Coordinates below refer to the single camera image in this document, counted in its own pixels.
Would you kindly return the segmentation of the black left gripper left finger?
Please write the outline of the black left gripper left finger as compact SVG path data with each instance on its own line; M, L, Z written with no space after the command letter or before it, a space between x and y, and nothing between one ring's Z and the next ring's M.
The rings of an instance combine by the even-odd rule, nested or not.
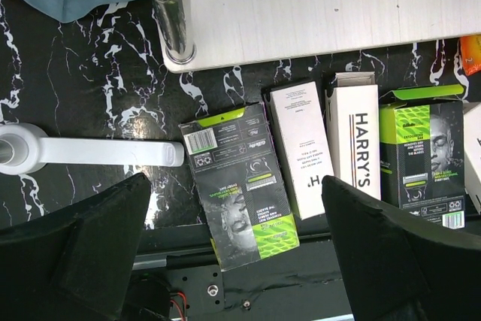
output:
M151 183L135 174L1 231L3 320L118 320Z

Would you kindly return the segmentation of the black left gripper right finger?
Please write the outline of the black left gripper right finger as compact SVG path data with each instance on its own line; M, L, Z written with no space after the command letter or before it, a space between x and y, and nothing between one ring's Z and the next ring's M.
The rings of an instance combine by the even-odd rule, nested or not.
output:
M480 237L322 179L331 238L356 320L478 320Z

